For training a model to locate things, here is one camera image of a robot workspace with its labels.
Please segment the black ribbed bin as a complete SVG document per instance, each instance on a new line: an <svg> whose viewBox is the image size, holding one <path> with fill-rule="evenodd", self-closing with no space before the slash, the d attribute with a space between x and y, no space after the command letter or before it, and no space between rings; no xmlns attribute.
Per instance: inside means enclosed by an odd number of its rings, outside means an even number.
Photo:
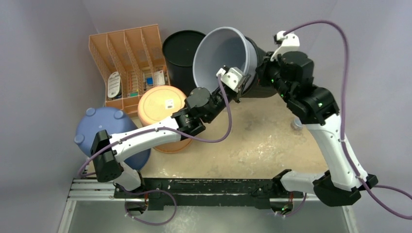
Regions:
<svg viewBox="0 0 412 233"><path fill-rule="evenodd" d="M254 69L249 68L248 74L251 75L249 80L252 80L248 88L246 88L242 94L243 98L269 98L274 96L277 91L270 86L262 86L259 83L260 78L263 78L263 71L261 67L264 63L265 57L268 52L261 49L251 38L246 37L246 40L250 42L256 52L257 65Z"/></svg>

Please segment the large blue plastic bucket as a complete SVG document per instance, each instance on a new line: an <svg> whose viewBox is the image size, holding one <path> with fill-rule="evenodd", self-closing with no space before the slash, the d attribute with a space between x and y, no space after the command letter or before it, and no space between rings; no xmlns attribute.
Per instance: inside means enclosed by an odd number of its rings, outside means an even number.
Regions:
<svg viewBox="0 0 412 233"><path fill-rule="evenodd" d="M77 126L74 142L86 156L91 157L110 144L109 135L136 129L138 127L135 123L120 109L114 107L88 108L86 115ZM98 165L98 171L100 171L103 153L93 159L94 165ZM132 169L141 170L148 162L150 155L151 149L146 149L127 158L124 163Z"/></svg>

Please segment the grey plastic bucket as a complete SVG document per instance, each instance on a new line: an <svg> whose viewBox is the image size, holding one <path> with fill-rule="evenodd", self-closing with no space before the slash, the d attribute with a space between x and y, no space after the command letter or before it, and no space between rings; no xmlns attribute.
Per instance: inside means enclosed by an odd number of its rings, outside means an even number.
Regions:
<svg viewBox="0 0 412 233"><path fill-rule="evenodd" d="M223 66L237 67L244 74L251 75L245 89L252 85L258 54L252 42L232 27L216 28L201 41L193 60L194 83L197 87L214 91L218 88L216 74Z"/></svg>

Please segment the dark navy cylindrical bin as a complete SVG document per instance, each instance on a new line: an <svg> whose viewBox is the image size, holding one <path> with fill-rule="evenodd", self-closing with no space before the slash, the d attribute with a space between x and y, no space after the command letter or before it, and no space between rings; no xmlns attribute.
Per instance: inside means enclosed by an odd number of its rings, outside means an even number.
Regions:
<svg viewBox="0 0 412 233"><path fill-rule="evenodd" d="M182 30L168 36L162 45L171 86L186 96L196 88L192 67L200 42L206 35L199 31Z"/></svg>

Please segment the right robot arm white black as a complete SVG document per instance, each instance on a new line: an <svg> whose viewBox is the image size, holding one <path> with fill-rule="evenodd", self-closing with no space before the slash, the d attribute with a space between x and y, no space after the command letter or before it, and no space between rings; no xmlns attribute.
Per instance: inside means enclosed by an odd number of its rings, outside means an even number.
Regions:
<svg viewBox="0 0 412 233"><path fill-rule="evenodd" d="M277 91L311 133L328 167L319 174L286 169L274 177L274 194L283 198L296 191L314 194L330 207L353 205L378 179L363 169L341 137L342 115L333 94L313 83L314 62L305 53L289 51L274 59L271 55L268 52L257 68L259 84Z"/></svg>

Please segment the orange plastic bucket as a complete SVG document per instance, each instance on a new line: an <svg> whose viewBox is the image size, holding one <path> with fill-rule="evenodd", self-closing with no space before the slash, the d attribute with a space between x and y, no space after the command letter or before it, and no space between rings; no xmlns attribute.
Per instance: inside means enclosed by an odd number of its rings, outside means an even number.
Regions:
<svg viewBox="0 0 412 233"><path fill-rule="evenodd" d="M138 118L142 126L148 126L170 117L185 106L186 95L176 87L157 86L147 91L138 104Z"/></svg>

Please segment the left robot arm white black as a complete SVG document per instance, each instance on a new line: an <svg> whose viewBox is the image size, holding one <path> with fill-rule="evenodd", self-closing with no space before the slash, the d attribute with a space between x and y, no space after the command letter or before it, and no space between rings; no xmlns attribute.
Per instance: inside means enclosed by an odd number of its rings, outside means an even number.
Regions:
<svg viewBox="0 0 412 233"><path fill-rule="evenodd" d="M233 72L217 76L218 88L209 93L206 88L195 88L185 99L184 108L155 124L125 133L109 135L106 130L96 133L91 157L97 180L114 181L126 189L134 199L143 196L145 185L140 173L130 168L125 160L143 150L190 138L205 130L229 102L239 102L244 84L250 75Z"/></svg>

